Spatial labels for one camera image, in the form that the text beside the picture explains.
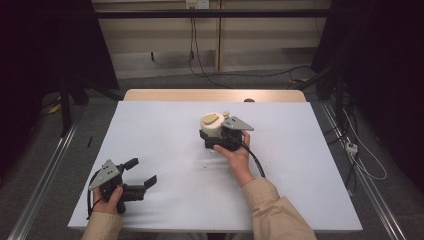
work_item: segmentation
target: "forearm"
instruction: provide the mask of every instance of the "forearm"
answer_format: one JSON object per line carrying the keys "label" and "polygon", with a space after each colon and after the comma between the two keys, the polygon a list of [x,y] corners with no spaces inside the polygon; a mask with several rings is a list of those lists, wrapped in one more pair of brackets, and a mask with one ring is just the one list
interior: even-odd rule
{"label": "forearm", "polygon": [[286,197],[265,178],[242,188],[250,207],[255,239],[316,239],[314,232]]}
{"label": "forearm", "polygon": [[93,212],[85,229],[83,240],[115,240],[122,226],[122,217],[115,214]]}

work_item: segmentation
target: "person's left hand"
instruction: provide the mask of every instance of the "person's left hand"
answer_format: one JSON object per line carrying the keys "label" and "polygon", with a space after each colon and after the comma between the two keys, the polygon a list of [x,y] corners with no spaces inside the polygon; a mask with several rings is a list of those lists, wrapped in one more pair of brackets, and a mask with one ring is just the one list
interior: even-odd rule
{"label": "person's left hand", "polygon": [[106,202],[106,200],[103,199],[102,194],[100,193],[100,189],[93,189],[93,202],[97,202],[99,199],[101,199],[93,207],[93,212],[118,214],[118,211],[116,210],[116,205],[118,204],[118,201],[121,198],[123,191],[124,189],[121,186],[117,186],[115,191],[113,191],[112,196],[110,196],[109,201]]}

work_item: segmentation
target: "finger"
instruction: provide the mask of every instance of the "finger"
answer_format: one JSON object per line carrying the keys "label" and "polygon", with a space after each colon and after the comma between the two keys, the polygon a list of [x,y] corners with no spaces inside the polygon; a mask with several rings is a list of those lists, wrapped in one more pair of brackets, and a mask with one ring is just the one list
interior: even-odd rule
{"label": "finger", "polygon": [[243,137],[244,137],[244,143],[246,143],[246,145],[249,147],[250,146],[250,134],[249,133],[247,133],[247,131],[246,130],[242,130],[241,131],[241,134],[243,134]]}
{"label": "finger", "polygon": [[121,199],[122,192],[124,189],[121,186],[117,186],[112,193],[112,196],[109,198],[109,204],[116,206],[118,204],[119,199]]}
{"label": "finger", "polygon": [[97,187],[93,189],[93,202],[99,201],[102,198],[102,194],[100,193],[100,189]]}
{"label": "finger", "polygon": [[226,158],[229,158],[232,152],[228,151],[226,148],[221,147],[220,145],[214,145],[213,149],[215,151],[219,152],[221,155],[223,155]]}

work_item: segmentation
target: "white cable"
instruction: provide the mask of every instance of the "white cable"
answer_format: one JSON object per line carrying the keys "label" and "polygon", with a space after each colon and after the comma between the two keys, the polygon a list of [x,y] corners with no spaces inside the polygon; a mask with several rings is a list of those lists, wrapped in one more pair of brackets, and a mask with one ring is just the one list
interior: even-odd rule
{"label": "white cable", "polygon": [[363,164],[359,164],[356,160],[355,157],[352,155],[352,153],[349,153],[350,156],[352,156],[352,160],[358,165],[358,168],[361,169],[363,172],[365,172],[368,176],[376,179],[376,180],[384,180],[387,178],[387,171],[384,168],[383,164],[381,164],[381,162],[378,160],[378,158],[365,146],[365,144],[361,141],[361,139],[359,139],[358,135],[355,132],[355,129],[353,128],[352,122],[350,122],[349,116],[347,115],[346,111],[343,109],[344,114],[346,115],[347,121],[349,122],[349,125],[352,129],[353,134],[355,135],[356,139],[358,139],[359,143],[371,154],[371,156],[373,156],[373,158],[377,161],[377,163],[380,165],[380,167],[383,169],[384,171],[384,177],[376,177],[374,175],[372,175],[371,173],[369,173],[363,166]]}

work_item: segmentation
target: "table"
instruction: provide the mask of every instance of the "table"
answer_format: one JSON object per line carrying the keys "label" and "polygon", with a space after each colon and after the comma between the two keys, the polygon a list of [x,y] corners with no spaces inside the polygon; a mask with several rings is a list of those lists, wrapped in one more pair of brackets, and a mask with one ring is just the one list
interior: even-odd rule
{"label": "table", "polygon": [[[234,102],[247,98],[257,103]],[[115,162],[119,164],[138,157],[141,166],[127,171],[124,182],[134,185],[158,175],[144,201],[126,204],[123,228],[251,231],[249,210],[226,160],[204,149],[196,130],[206,109],[232,109],[254,123],[251,147],[262,159],[267,178],[314,230],[362,229],[312,108],[300,91],[212,89],[130,90],[119,103],[92,173],[107,158],[119,159]],[[254,163],[251,169],[259,177]],[[83,196],[69,227],[85,228],[85,208]]]}

